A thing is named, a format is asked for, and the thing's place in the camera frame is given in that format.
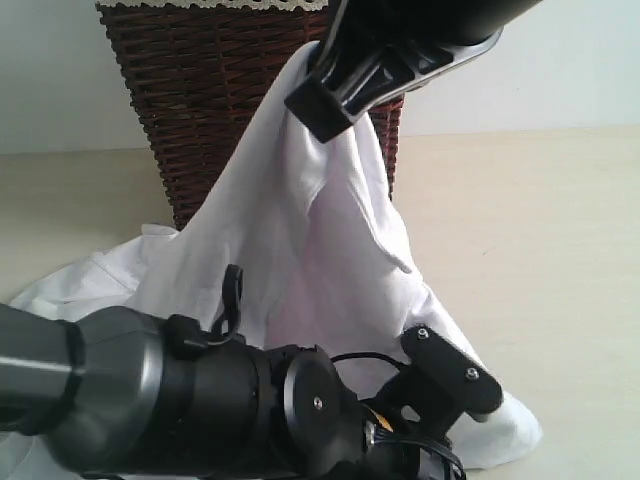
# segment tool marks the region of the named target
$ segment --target brown wicker basket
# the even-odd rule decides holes
[[[98,5],[177,228],[200,208],[289,57],[327,9]],[[371,111],[393,184],[402,99]]]

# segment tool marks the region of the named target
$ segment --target table surface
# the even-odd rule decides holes
[[[403,138],[398,166],[427,282],[545,429],[530,457],[472,477],[633,475],[640,127]],[[0,299],[170,219],[148,151],[0,156]]]

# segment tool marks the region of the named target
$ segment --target lace trim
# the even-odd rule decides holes
[[[321,10],[329,4],[329,0],[97,0],[98,5],[115,7],[118,4],[125,7],[164,7],[174,5],[176,7],[189,8],[191,6],[201,8],[213,8],[223,5],[229,8],[250,7],[253,10],[266,10],[276,7],[279,10],[292,11],[302,8],[307,11]]]

